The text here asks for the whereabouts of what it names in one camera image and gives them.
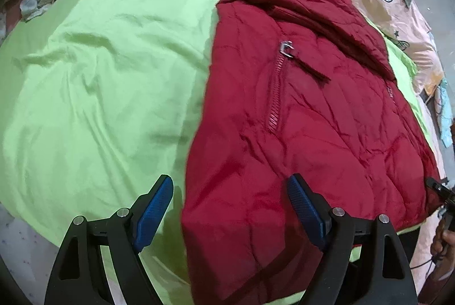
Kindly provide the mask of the person's right hand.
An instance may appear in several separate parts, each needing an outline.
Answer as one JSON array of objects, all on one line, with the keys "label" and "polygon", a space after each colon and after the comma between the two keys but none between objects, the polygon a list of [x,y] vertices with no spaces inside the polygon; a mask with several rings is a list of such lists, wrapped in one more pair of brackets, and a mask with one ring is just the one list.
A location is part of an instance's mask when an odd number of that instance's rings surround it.
[{"label": "person's right hand", "polygon": [[440,255],[441,261],[438,269],[444,273],[454,269],[454,231],[446,228],[445,219],[441,219],[436,229],[430,253],[432,256]]}]

